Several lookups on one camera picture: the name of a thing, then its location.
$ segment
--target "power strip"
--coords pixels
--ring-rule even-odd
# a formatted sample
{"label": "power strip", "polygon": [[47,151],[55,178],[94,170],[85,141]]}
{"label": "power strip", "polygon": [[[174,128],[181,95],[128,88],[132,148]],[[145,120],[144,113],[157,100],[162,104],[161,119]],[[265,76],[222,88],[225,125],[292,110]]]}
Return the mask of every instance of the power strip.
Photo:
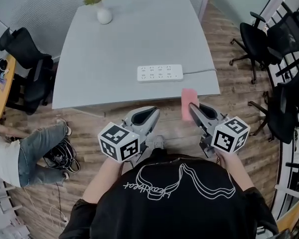
{"label": "power strip", "polygon": [[178,82],[183,80],[181,65],[153,65],[138,67],[138,82]]}

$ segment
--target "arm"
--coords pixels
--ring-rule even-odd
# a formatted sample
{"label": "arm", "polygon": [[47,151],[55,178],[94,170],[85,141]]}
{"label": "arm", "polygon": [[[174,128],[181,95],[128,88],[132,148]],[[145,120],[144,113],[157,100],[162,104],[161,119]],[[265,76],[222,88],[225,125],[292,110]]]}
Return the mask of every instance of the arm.
{"label": "arm", "polygon": [[86,188],[82,199],[91,204],[97,204],[122,174],[122,164],[107,158],[99,172]]}
{"label": "arm", "polygon": [[99,199],[122,173],[122,164],[107,158],[99,172],[86,188],[82,199],[74,205],[68,225],[59,239],[90,238],[90,226],[95,217]]}
{"label": "arm", "polygon": [[250,204],[251,211],[255,216],[257,227],[263,226],[274,235],[278,233],[275,219],[266,205],[265,199],[255,188],[237,154],[228,154],[220,150],[216,150],[216,153],[220,158],[221,164],[224,164],[225,169],[227,169],[240,188],[244,191]]}
{"label": "arm", "polygon": [[224,168],[227,169],[231,176],[233,176],[234,180],[243,191],[254,187],[253,182],[251,181],[243,163],[240,161],[237,154],[228,154],[220,150],[216,150],[216,153],[221,160],[222,166],[224,164]]}
{"label": "arm", "polygon": [[11,135],[17,138],[26,138],[29,136],[28,133],[23,132],[17,128],[4,126],[4,125],[0,125],[0,133]]}

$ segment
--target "chair armrest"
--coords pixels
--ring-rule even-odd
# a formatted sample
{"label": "chair armrest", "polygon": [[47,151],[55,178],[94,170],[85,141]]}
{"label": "chair armrest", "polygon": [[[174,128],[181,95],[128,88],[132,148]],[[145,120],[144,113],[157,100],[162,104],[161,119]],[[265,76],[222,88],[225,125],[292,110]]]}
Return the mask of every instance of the chair armrest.
{"label": "chair armrest", "polygon": [[254,13],[252,11],[250,12],[250,15],[256,19],[254,27],[258,28],[258,25],[259,25],[260,21],[266,23],[265,19],[263,17],[261,17],[260,15]]}
{"label": "chair armrest", "polygon": [[282,61],[282,59],[284,58],[283,55],[280,52],[274,50],[273,48],[268,47],[267,49],[268,49],[269,53],[273,56],[273,58],[275,60],[273,62],[279,64]]}
{"label": "chair armrest", "polygon": [[285,114],[287,106],[286,88],[282,87],[280,95],[280,111]]}
{"label": "chair armrest", "polygon": [[35,73],[34,73],[34,77],[33,77],[34,82],[39,79],[40,72],[42,69],[42,64],[43,64],[43,59],[40,59],[36,65],[36,69],[35,69]]}

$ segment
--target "chair base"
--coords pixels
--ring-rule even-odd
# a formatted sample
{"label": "chair base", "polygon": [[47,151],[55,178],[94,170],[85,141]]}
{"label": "chair base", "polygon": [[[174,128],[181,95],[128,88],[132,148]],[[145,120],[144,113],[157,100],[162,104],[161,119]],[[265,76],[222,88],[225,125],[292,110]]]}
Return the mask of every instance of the chair base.
{"label": "chair base", "polygon": [[238,60],[243,60],[243,59],[249,58],[250,61],[251,61],[251,69],[253,71],[253,78],[252,78],[252,80],[250,82],[251,82],[251,84],[255,84],[256,81],[257,81],[256,69],[255,69],[255,60],[251,58],[251,56],[247,52],[246,47],[241,42],[239,42],[237,39],[234,38],[234,39],[232,39],[230,41],[230,44],[234,44],[234,43],[237,43],[247,54],[243,55],[243,56],[241,56],[239,58],[233,58],[232,60],[229,61],[229,65],[232,66],[234,64],[234,61],[238,61]]}
{"label": "chair base", "polygon": [[[263,93],[263,96],[264,96],[264,97],[267,96],[267,92],[266,92],[266,91]],[[267,123],[268,123],[268,119],[267,119],[268,111],[267,111],[265,108],[261,107],[259,104],[255,103],[254,101],[249,101],[249,102],[248,102],[248,106],[253,106],[253,107],[257,108],[258,110],[260,110],[261,112],[263,112],[263,113],[266,115],[264,121],[261,123],[261,125],[258,127],[258,129],[257,129],[255,132],[249,133],[249,136],[256,136],[256,135],[259,134],[259,132],[260,132],[260,131],[265,127],[265,125],[267,125]],[[275,140],[275,137],[274,137],[274,135],[273,135],[272,132],[271,132],[271,137],[268,138],[268,142],[271,142],[271,141],[273,141],[273,140]]]}

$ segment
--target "black cable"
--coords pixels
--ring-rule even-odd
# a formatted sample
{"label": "black cable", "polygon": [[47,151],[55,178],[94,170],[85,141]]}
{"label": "black cable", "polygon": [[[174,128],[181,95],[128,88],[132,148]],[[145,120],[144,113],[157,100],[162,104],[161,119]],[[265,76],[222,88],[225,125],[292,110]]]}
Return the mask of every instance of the black cable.
{"label": "black cable", "polygon": [[132,161],[131,161],[131,160],[129,161],[129,163],[131,164],[131,166],[132,166],[132,169],[134,169],[134,166],[133,166],[133,163],[132,163]]}
{"label": "black cable", "polygon": [[61,219],[62,221],[64,221],[63,218],[61,217],[61,213],[62,213],[62,211],[61,211],[60,188],[59,188],[59,185],[58,185],[57,183],[55,183],[55,184],[56,184],[56,186],[58,187],[58,192],[59,192],[60,219]]}

